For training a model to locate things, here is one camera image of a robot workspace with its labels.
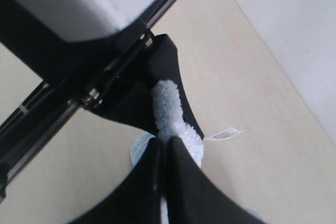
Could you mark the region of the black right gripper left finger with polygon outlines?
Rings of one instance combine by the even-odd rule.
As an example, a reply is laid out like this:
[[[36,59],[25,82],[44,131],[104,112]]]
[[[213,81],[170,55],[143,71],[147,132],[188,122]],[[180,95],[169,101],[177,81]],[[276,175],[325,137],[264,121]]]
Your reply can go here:
[[[162,143],[150,139],[125,180],[72,223],[161,223]]]

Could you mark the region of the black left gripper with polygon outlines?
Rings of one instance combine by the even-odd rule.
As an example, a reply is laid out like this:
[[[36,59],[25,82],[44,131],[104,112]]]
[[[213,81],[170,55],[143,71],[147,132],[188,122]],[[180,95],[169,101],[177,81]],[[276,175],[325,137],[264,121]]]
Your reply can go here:
[[[114,81],[181,82],[151,28],[176,0],[1,0],[1,43],[41,84],[1,125],[1,197],[79,107]]]

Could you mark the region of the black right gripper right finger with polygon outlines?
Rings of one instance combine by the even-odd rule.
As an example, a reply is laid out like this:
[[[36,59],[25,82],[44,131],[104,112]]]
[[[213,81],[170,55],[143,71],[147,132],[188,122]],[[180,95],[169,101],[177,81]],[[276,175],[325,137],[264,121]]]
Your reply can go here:
[[[167,144],[165,195],[169,223],[263,223],[210,181],[178,137]]]

